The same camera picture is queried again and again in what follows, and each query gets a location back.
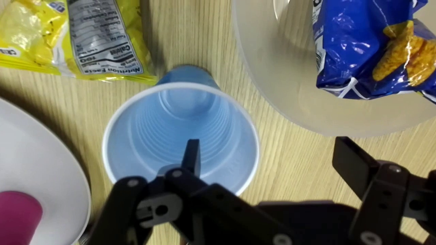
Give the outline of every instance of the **table surface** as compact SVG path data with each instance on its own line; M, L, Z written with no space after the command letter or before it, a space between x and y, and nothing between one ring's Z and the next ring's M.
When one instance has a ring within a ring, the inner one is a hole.
M0 0L0 8L9 0ZM231 0L152 0L148 41L159 75L179 64L209 69L220 87L251 114L261 136L259 171L243 197L261 200L334 200L359 205L359 198L332 167L334 137L300 128L277 113L257 91L238 50ZM93 216L111 190L101 158L107 122L141 83L99 83L0 68L0 96L28 110L58 133L89 175ZM436 120L404 132L355 139L379 159L398 162L427 175L436 167ZM404 230L423 239L413 222ZM179 243L169 226L156 228L152 243Z

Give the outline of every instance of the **white plate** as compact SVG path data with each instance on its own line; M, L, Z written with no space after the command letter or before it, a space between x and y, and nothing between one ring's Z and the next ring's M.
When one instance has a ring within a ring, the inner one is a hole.
M90 188L70 149L43 124L0 99L0 192L21 190L43 205L32 245L71 245L90 216Z

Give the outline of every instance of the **screw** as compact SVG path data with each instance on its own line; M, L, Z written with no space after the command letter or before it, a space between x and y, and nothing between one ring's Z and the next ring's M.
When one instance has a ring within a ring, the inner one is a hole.
M173 171L173 177L175 177L175 178L179 178L179 177L182 177L182 175L183 175L183 173L182 173L180 170L175 170L175 171Z
M287 234L277 234L273 239L274 245L292 245L292 239Z
M402 173L404 170L400 166L390 164L390 170L396 173Z
M366 245L383 245L382 238L372 233L372 231L364 231L360 234L360 239L366 243Z
M127 185L129 185L130 188L134 188L134 186L137 186L138 184L139 184L138 179L130 179L130 181L127 182Z

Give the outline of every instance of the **red object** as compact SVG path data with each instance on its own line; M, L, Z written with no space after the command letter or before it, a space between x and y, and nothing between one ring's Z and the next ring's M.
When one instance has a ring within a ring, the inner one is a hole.
M0 243L29 245L43 216L37 198L22 192L0 192Z

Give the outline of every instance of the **plastic wrapper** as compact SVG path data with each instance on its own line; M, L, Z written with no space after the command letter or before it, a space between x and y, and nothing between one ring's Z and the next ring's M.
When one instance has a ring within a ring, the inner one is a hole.
M436 37L413 17L427 2L315 0L318 87L340 98L374 99L420 91L432 99Z
M154 84L139 0L13 0L0 65L86 80Z

